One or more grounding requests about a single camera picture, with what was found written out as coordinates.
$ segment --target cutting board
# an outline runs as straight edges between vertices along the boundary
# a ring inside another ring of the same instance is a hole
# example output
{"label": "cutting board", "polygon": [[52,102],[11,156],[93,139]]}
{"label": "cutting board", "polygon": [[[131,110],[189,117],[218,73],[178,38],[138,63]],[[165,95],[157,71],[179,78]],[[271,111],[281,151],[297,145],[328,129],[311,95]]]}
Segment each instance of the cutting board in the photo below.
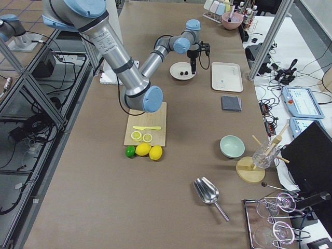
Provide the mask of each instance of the cutting board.
{"label": "cutting board", "polygon": [[[130,114],[139,114],[140,110],[129,110]],[[135,142],[131,139],[131,133],[133,131],[138,131],[133,128],[133,126],[161,126],[161,130],[139,130],[143,135],[145,133],[150,133],[153,137],[153,140],[149,143],[151,146],[166,145],[166,113],[167,113],[167,104],[162,102],[161,107],[155,113],[144,113],[139,116],[128,115],[128,122],[126,128],[126,134],[124,136],[124,145],[138,145],[140,142]]]}

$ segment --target computer monitor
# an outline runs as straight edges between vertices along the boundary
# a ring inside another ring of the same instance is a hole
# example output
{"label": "computer monitor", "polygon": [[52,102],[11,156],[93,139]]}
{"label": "computer monitor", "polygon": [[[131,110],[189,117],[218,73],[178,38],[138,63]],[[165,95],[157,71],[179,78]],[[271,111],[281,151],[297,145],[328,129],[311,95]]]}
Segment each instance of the computer monitor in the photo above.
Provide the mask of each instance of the computer monitor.
{"label": "computer monitor", "polygon": [[[332,194],[332,138],[313,122],[281,150],[300,196],[311,197],[326,191]],[[332,200],[311,206],[326,231],[332,236]]]}

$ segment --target knife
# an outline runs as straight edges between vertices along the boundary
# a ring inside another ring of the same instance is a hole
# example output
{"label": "knife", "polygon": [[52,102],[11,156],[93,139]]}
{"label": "knife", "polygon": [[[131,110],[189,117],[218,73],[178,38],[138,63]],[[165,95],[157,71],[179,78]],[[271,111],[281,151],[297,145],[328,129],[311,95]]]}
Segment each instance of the knife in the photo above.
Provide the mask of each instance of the knife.
{"label": "knife", "polygon": [[161,130],[161,126],[133,126],[133,128],[136,130],[145,130],[145,129]]}

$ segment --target metal scoop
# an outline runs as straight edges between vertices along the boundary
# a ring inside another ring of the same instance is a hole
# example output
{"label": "metal scoop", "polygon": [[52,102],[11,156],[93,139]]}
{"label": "metal scoop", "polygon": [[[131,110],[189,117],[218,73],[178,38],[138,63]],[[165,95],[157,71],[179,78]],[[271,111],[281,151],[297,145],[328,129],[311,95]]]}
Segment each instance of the metal scoop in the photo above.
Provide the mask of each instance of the metal scoop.
{"label": "metal scoop", "polygon": [[218,211],[222,214],[225,221],[230,221],[224,210],[219,206],[217,200],[219,199],[219,190],[204,176],[197,178],[193,185],[198,193],[198,196],[206,204],[215,204]]}

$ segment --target blue device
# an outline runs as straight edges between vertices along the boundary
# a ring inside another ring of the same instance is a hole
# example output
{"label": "blue device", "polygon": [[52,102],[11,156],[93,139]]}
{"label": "blue device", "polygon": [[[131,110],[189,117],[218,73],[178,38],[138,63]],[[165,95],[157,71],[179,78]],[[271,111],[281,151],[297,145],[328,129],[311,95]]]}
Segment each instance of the blue device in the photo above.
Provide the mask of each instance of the blue device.
{"label": "blue device", "polygon": [[284,87],[282,94],[289,112],[298,118],[324,118],[324,114],[310,88]]}
{"label": "blue device", "polygon": [[322,127],[323,123],[316,118],[295,118],[289,119],[289,127],[292,131],[293,137],[296,138],[302,131],[304,131],[313,121],[318,121]]}

